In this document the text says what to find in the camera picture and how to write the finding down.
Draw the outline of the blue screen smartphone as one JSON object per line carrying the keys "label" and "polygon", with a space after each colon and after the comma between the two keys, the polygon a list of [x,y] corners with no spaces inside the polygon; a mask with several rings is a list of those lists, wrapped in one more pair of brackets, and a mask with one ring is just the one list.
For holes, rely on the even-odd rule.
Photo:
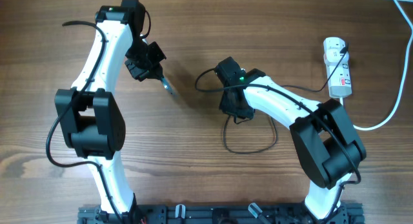
{"label": "blue screen smartphone", "polygon": [[161,77],[161,83],[164,86],[165,90],[172,95],[173,97],[176,97],[176,93],[174,92],[174,89],[172,88],[172,86],[170,85],[170,83],[168,82],[168,80],[166,79],[165,76]]}

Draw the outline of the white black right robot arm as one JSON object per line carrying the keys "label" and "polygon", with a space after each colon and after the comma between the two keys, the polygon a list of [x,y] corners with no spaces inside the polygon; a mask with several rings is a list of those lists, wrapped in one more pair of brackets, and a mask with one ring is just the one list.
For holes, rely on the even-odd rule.
{"label": "white black right robot arm", "polygon": [[310,180],[305,206],[317,220],[330,219],[345,186],[360,183],[358,167],[367,156],[343,105],[334,99],[321,103],[296,95],[256,68],[246,72],[232,57],[213,71],[223,85],[219,109],[224,114],[251,120],[259,110],[290,131]]}

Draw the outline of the white power strip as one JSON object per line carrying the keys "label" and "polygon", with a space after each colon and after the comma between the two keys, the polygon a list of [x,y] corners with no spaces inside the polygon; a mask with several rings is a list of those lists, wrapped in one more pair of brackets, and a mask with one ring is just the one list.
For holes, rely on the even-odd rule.
{"label": "white power strip", "polygon": [[[323,42],[324,53],[330,48],[343,48],[348,45],[339,37],[328,37]],[[328,93],[331,98],[344,98],[352,94],[349,64],[326,65]]]}

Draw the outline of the white USB charger plug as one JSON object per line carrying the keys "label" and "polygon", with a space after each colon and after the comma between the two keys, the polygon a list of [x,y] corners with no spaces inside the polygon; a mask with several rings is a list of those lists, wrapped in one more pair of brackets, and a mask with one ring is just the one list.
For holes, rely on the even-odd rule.
{"label": "white USB charger plug", "polygon": [[337,65],[340,63],[347,63],[349,60],[348,47],[330,48],[324,53],[324,62],[326,65]]}

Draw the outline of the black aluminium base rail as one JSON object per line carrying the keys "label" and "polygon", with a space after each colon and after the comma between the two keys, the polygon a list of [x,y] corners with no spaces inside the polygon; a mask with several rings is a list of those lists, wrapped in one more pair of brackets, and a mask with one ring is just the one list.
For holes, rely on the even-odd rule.
{"label": "black aluminium base rail", "polygon": [[[261,211],[249,211],[246,205],[186,206],[138,205],[137,218],[125,223],[322,223],[312,217],[302,203],[257,205]],[[105,215],[99,206],[79,208],[77,223],[118,223],[114,214]],[[365,223],[362,204],[344,203],[326,223]]]}

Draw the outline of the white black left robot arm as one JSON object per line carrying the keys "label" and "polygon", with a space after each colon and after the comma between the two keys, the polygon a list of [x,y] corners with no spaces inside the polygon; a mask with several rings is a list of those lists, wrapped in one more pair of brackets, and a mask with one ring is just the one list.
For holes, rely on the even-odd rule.
{"label": "white black left robot arm", "polygon": [[[139,0],[122,0],[119,6],[102,6],[93,23],[68,21],[65,26],[95,28],[96,35],[86,63],[69,89],[59,89],[54,103],[57,118],[46,139],[46,156],[57,167],[87,165],[94,177],[101,203],[83,209],[79,223],[144,223],[136,196],[125,176],[121,149],[126,124],[115,101],[114,91],[122,66],[138,81],[159,80],[172,93],[163,75],[165,55],[156,42],[142,34],[150,14]],[[52,158],[51,141],[61,127],[65,144],[80,161],[59,163]]]}

